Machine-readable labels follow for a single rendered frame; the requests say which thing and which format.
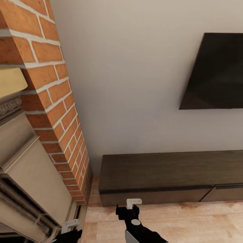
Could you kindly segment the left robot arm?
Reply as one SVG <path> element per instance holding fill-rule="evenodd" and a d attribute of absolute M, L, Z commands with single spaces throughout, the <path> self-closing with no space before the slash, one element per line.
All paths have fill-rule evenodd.
<path fill-rule="evenodd" d="M 70 221 L 66 221 L 63 223 L 62 231 L 60 235 L 57 235 L 55 239 L 47 242 L 47 243 L 77 243 L 78 239 L 81 238 L 82 229 L 81 230 L 73 230 L 69 231 L 68 228 L 80 225 L 80 219 L 74 219 Z"/>

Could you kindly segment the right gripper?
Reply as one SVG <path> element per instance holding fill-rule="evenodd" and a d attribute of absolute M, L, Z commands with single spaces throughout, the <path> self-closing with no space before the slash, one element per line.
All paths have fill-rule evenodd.
<path fill-rule="evenodd" d="M 132 210 L 128 210 L 126 207 L 116 207 L 116 215 L 119 216 L 119 220 L 125 220 L 129 214 L 134 214 L 136 217 L 139 215 L 139 208 L 133 205 Z"/>

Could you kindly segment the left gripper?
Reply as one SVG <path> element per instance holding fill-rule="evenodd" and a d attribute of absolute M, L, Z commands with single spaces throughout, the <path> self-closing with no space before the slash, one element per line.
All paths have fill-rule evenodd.
<path fill-rule="evenodd" d="M 82 229 L 81 230 L 73 230 L 68 233 L 57 235 L 55 238 L 64 237 L 66 239 L 66 243 L 77 243 L 78 239 L 81 238 Z"/>

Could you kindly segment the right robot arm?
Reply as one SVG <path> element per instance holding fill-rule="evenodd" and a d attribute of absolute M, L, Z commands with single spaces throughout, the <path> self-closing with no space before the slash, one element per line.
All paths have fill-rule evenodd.
<path fill-rule="evenodd" d="M 168 243 L 159 233 L 153 232 L 141 224 L 138 219 L 139 208 L 136 206 L 142 204 L 140 198 L 127 199 L 126 207 L 116 207 L 116 215 L 119 220 L 125 220 L 125 240 L 126 243 Z"/>

